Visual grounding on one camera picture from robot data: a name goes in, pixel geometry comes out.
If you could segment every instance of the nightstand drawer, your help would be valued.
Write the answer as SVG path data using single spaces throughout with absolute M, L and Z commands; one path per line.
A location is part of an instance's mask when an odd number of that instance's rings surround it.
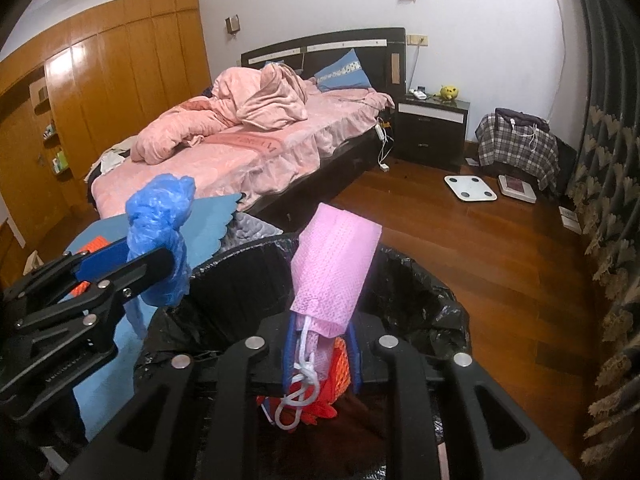
M 462 124 L 435 117 L 399 113 L 394 156 L 457 171 L 462 164 L 465 129 Z
M 464 123 L 465 115 L 459 112 L 451 112 L 450 110 L 440 110 L 439 108 L 427 108 L 425 106 L 409 105 L 406 103 L 398 103 L 398 111 L 401 114 L 420 115 L 423 117 L 432 117 L 435 119 L 444 119 L 452 123 Z

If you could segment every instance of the patterned curtain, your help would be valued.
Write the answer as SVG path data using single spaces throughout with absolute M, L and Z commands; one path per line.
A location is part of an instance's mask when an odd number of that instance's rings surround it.
M 587 465 L 608 458 L 640 410 L 640 22 L 623 0 L 582 0 L 591 51 L 591 91 L 578 165 L 567 194 L 596 259 L 593 279 L 611 301 L 602 323 L 612 356 L 589 408 Z

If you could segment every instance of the nightstand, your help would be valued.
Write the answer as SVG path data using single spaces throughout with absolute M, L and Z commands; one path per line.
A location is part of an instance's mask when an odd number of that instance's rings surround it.
M 466 101 L 404 97 L 396 103 L 393 156 L 459 172 L 464 160 L 468 113 Z

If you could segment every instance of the yellow figurine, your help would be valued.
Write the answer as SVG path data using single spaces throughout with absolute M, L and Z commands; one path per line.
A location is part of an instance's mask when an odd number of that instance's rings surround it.
M 443 86 L 440 89 L 440 98 L 443 101 L 451 101 L 458 97 L 458 88 L 455 86 Z

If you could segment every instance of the black garbage bag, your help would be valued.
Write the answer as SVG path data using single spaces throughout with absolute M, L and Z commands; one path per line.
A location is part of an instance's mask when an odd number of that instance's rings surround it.
M 290 261 L 297 248 L 295 234 L 264 238 L 194 269 L 190 293 L 180 305 L 154 314 L 135 365 L 135 387 L 176 354 L 215 360 L 233 343 L 254 335 L 263 318 L 287 310 L 293 300 Z M 356 309 L 380 317 L 389 333 L 424 354 L 449 358 L 460 351 L 471 353 L 468 314 L 453 292 L 393 248 L 378 246 Z M 214 393 L 200 388 L 196 396 L 202 413 L 210 414 Z M 433 397 L 432 404 L 440 443 L 442 423 Z M 320 419 L 317 426 L 300 424 L 293 434 L 259 417 L 260 478 L 384 478 L 384 399 L 347 393 L 334 407 L 335 419 Z M 204 416 L 198 429 L 202 439 L 208 423 Z

